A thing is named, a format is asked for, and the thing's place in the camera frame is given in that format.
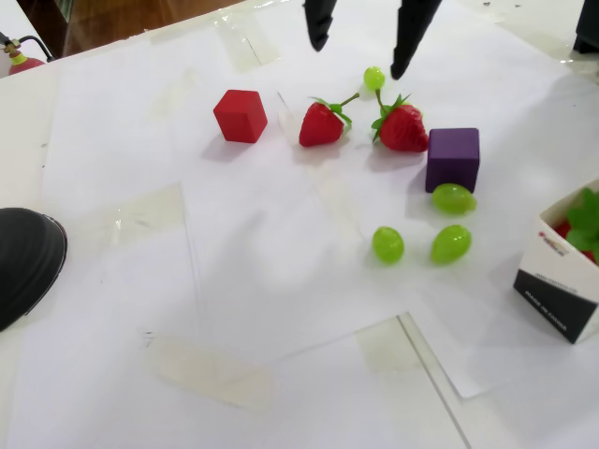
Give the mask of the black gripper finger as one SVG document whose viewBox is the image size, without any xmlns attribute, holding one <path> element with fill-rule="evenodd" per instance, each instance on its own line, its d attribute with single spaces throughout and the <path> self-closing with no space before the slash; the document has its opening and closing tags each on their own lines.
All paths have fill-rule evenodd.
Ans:
<svg viewBox="0 0 599 449">
<path fill-rule="evenodd" d="M 441 0 L 403 0 L 398 10 L 397 43 L 390 73 L 399 80 L 427 32 Z"/>
<path fill-rule="evenodd" d="M 336 3 L 336 0 L 305 0 L 303 3 L 308 36 L 315 51 L 321 51 L 329 39 Z"/>
</svg>

